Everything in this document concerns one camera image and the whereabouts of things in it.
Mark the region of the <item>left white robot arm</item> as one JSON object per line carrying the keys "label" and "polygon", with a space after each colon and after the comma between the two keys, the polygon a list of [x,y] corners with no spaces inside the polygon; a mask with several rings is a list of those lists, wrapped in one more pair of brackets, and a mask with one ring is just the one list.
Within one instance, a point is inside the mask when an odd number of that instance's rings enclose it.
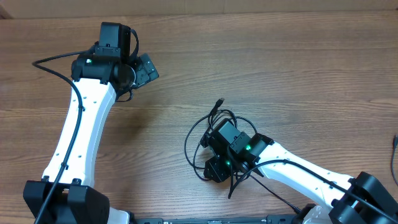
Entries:
{"label": "left white robot arm", "polygon": [[59,142],[41,179],[27,181],[23,191],[36,223],[135,222],[95,190],[96,155],[112,106],[158,77],[150,57],[139,53],[136,31],[120,23],[103,22],[99,40],[73,54]]}

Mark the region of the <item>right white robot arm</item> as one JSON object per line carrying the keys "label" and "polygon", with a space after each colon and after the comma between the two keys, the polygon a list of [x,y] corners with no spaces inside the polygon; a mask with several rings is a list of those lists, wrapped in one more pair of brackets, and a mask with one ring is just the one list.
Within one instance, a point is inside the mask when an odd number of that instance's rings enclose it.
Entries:
{"label": "right white robot arm", "polygon": [[367,172],[352,177],[324,169],[263,134],[248,136],[228,119],[205,133],[200,144],[214,153],[204,176],[217,183],[230,178],[231,191],[256,173],[313,200],[293,223],[397,223],[397,201]]}

